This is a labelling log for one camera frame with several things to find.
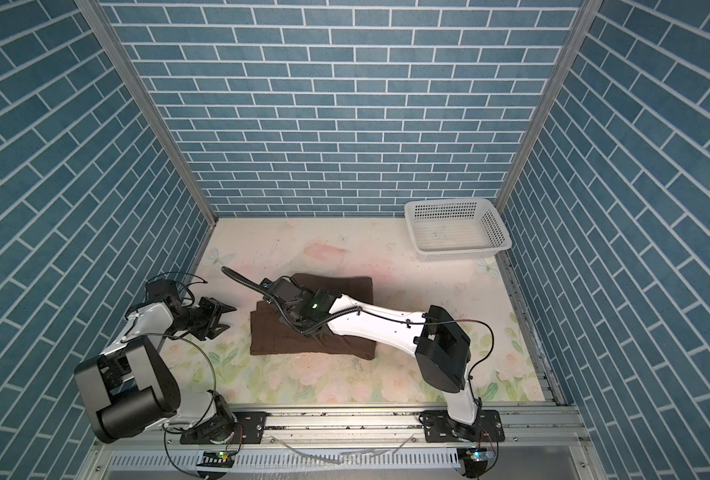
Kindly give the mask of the brown trousers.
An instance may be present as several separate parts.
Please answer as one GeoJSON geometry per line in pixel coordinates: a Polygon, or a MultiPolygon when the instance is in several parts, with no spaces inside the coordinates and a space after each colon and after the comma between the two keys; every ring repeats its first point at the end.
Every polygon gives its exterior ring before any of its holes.
{"type": "MultiPolygon", "coordinates": [[[[367,304],[371,304],[374,300],[371,277],[325,277],[297,273],[293,278],[302,286],[315,291],[319,289],[336,291],[367,304]]],[[[279,313],[263,301],[258,302],[256,309],[251,312],[250,326],[250,354],[254,356],[324,353],[348,355],[366,361],[375,358],[375,341],[362,337],[337,335],[328,327],[312,337],[305,337],[283,324],[279,313]]]]}

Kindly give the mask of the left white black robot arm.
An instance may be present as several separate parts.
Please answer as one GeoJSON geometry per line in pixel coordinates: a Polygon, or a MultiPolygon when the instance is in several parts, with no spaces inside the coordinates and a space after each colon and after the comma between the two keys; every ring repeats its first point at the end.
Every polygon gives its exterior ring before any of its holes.
{"type": "Polygon", "coordinates": [[[229,326],[221,322],[235,307],[211,297],[186,306],[177,293],[150,294],[126,312],[127,327],[98,355],[74,370],[86,416],[94,435],[105,444],[137,436],[160,426],[182,444],[229,443],[238,420],[227,401],[211,386],[185,397],[162,358],[165,341],[213,340],[229,326]]]}

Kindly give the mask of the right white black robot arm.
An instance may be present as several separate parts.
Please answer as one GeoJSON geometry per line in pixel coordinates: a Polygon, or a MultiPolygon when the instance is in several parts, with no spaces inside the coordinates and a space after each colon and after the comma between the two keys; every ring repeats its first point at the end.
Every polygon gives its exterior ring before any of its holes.
{"type": "Polygon", "coordinates": [[[433,305],[426,312],[377,307],[327,290],[293,286],[264,300],[294,331],[311,337],[326,329],[341,336],[372,340],[416,360],[425,383],[442,392],[445,425],[455,437],[478,442],[480,407],[468,382],[470,338],[448,312],[433,305]]]}

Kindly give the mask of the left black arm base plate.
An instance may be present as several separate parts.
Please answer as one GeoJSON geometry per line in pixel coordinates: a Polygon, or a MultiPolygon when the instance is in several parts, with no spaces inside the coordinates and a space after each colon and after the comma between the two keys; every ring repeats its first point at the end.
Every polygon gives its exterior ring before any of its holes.
{"type": "Polygon", "coordinates": [[[263,411],[215,414],[181,435],[182,445],[260,444],[268,414],[263,411]]]}

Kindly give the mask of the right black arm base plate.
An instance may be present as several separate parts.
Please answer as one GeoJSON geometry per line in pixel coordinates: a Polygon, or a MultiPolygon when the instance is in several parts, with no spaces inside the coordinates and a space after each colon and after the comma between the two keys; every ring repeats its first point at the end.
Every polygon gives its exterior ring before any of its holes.
{"type": "Polygon", "coordinates": [[[499,443],[505,434],[499,412],[479,410],[471,425],[451,419],[446,410],[426,410],[418,415],[427,443],[468,441],[499,443]]]}

